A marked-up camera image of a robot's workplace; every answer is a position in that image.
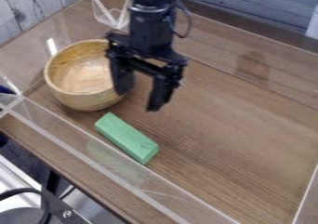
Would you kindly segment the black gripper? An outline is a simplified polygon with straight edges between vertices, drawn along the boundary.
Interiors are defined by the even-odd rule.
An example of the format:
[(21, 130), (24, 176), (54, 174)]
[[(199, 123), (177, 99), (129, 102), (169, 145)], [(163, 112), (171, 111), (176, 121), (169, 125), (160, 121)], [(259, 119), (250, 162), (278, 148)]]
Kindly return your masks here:
[(176, 32), (176, 10), (188, 11), (177, 4), (157, 6), (129, 6), (129, 29), (127, 33), (108, 32), (107, 56), (111, 62), (111, 74), (115, 92), (123, 96), (132, 90), (133, 72), (152, 76), (152, 89), (147, 105), (148, 112), (157, 112), (169, 102), (173, 90), (180, 86), (185, 58), (173, 51), (173, 36), (184, 38)]

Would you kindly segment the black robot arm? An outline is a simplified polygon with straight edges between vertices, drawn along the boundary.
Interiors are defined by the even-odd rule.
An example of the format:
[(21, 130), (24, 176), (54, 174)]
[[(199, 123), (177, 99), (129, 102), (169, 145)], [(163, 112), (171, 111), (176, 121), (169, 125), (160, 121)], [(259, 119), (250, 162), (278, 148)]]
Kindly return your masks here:
[(175, 31), (176, 8), (188, 15), (179, 0), (132, 0), (128, 33), (105, 33), (109, 43), (105, 57), (109, 59), (115, 92), (124, 95), (132, 90), (135, 71), (151, 77), (148, 112), (157, 112), (168, 103), (187, 65), (185, 57), (171, 47), (173, 36), (187, 36), (187, 33)]

